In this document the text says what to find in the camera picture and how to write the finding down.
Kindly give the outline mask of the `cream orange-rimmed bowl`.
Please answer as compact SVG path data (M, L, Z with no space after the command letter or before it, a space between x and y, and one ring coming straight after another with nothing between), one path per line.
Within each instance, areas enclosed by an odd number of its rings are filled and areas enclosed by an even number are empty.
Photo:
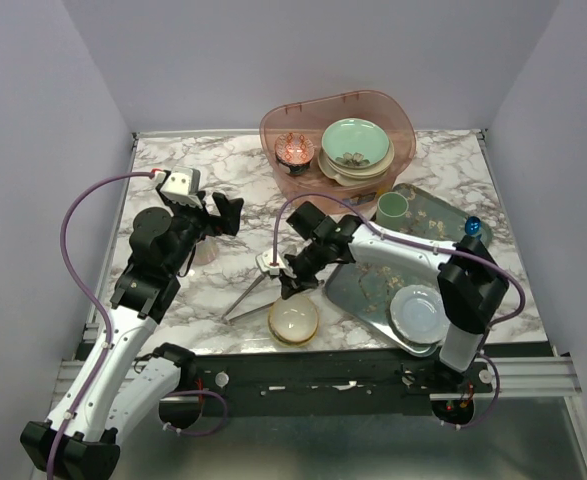
M316 334L319 311L308 297L298 294L288 300L278 299L269 309L267 325L270 333L291 340L301 340Z

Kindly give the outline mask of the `orange patterned bowl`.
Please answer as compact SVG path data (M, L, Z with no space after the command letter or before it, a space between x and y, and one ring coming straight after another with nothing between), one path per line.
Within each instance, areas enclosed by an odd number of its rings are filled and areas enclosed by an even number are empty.
M315 155L315 145L302 133L288 132L275 140L276 159L289 167L302 167L311 163Z

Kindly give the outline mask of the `cream divided plate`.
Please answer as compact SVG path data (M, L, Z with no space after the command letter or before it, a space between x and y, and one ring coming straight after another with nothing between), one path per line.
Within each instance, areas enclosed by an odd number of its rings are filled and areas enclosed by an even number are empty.
M321 172L329 179L336 181L341 186L355 186L360 183L370 182L373 180L379 180L382 176L386 173L386 171L380 175L371 177L371 178L353 178L349 176L345 176L340 174L336 170L334 170L327 162L327 159L324 157L324 154L321 150L318 156L318 165Z

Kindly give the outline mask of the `green plate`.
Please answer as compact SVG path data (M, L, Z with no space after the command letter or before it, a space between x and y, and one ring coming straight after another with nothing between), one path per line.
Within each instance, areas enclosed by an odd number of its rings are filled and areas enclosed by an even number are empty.
M390 140L375 123L346 118L327 127L322 135L321 146L337 165L363 169L379 163L386 156Z

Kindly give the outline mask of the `yellow blue patterned bowl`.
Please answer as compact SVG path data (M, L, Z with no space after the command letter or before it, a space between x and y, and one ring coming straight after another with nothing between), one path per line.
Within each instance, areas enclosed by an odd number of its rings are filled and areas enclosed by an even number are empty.
M273 339L278 342L279 344L286 346L286 347L302 347L304 345L309 344L315 337L316 334L313 334L307 338L303 338L301 340L291 340L289 338L285 338L282 336L279 336L276 333L272 333L271 336L273 337Z

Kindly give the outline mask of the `colourful striped bowl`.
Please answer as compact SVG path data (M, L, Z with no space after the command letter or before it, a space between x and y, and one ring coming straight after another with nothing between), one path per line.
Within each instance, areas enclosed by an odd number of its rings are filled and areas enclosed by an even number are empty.
M311 162L301 164L286 163L281 160L277 160L278 167L287 175L297 177L304 175L312 166Z

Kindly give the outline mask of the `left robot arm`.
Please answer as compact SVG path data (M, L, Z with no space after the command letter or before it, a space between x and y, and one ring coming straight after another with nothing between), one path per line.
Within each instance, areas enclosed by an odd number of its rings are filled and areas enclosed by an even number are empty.
M164 199L139 212L129 238L131 255L116 282L105 326L67 394L43 422L31 421L20 442L50 479L107 479L121 446L137 424L168 394L187 393L195 381L194 355L165 346L131 383L125 377L142 346L175 299L179 272L208 236L234 236L244 201L215 192L216 214L204 195L197 205Z

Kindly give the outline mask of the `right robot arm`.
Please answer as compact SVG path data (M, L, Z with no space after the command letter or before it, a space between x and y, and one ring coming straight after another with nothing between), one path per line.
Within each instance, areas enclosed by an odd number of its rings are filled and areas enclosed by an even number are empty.
M465 236L458 242L437 243L385 230L356 215L336 222L309 201L286 223L308 245L301 253L284 257L279 273L282 298L316 287L316 275L333 263L404 268L425 276L437 283L451 323L432 370L434 382L447 392L467 383L468 368L509 288L506 273L480 240Z

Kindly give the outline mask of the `iridescent pink mug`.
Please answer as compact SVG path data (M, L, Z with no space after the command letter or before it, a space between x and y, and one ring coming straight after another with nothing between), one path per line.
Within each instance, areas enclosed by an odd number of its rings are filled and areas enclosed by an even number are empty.
M199 241L195 247L192 264L203 266L213 262L218 256L219 249L214 237L207 236Z

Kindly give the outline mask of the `metal tongs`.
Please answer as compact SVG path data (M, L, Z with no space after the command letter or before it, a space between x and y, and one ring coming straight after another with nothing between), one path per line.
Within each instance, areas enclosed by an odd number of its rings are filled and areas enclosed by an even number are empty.
M286 273L289 276L295 278L296 275L290 265L290 262L285 258L284 254L280 253L280 255L282 256L282 258L284 259L284 261L286 263L286 268L281 273ZM231 322L231 321L235 320L235 317L233 317L233 318L230 317L231 313L253 292L253 290L257 286L259 286L264 280L266 280L266 279L273 280L276 278L279 278L279 276L278 277L265 276L257 268L257 277L252 281L252 283L249 285L249 287L227 308L227 310L222 315L222 320L224 322Z

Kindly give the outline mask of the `floral blossom tray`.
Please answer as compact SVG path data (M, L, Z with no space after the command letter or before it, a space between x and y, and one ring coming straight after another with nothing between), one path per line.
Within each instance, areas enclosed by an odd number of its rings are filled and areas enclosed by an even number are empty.
M459 241L465 235L470 214L408 183L393 190L408 201L403 216L403 233L439 241ZM391 325L390 307L398 291L405 287L438 290L435 278L410 268L384 264L355 263L338 266L328 278L324 292L334 305L356 317L374 331L417 357L432 355L437 344L418 344L399 335Z

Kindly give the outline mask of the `green plastic cup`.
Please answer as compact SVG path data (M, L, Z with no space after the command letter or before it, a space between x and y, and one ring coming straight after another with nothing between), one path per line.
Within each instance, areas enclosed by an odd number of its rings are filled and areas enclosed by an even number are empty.
M408 212L408 200L400 193L389 191L377 202L375 223L383 228L398 231Z

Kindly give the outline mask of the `light blue saucer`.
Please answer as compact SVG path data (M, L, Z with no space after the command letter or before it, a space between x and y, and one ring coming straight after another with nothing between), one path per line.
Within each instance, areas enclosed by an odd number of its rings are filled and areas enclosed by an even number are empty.
M428 286L401 288L390 303L389 313L394 331L414 343L439 343L449 328L441 295Z

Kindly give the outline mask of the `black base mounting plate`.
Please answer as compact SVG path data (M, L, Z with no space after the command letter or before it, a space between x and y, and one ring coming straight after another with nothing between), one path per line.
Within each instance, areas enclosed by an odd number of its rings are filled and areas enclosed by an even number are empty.
M447 373L436 355L401 349L195 355L164 343L146 355L178 367L178 384L161 401L162 419L188 424L205 417L317 417L404 414L467 421L472 399L492 390L486 367Z

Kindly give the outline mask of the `blue metallic spoon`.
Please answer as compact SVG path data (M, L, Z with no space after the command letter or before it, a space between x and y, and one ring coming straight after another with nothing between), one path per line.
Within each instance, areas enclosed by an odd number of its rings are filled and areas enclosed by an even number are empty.
M478 237L481 235L482 222L477 216L469 216L464 224L464 232L468 236Z

